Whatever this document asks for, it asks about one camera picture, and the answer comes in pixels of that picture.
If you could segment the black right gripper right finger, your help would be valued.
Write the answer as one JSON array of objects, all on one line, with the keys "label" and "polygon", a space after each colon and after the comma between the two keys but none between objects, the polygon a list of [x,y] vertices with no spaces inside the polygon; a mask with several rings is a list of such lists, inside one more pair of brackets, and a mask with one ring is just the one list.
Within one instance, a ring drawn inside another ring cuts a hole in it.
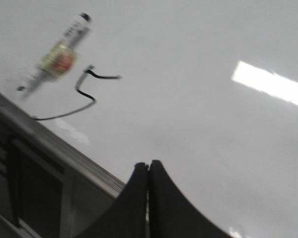
[{"label": "black right gripper right finger", "polygon": [[149,228],[152,238],[228,238],[183,195],[159,160],[149,169]]}]

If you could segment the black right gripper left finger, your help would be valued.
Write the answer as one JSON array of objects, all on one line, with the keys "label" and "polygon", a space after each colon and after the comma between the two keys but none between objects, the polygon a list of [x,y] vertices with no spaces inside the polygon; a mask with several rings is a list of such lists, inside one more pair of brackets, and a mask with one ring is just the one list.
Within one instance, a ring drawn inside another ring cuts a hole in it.
[{"label": "black right gripper left finger", "polygon": [[77,238],[144,238],[148,192],[148,165],[137,163],[112,205]]}]

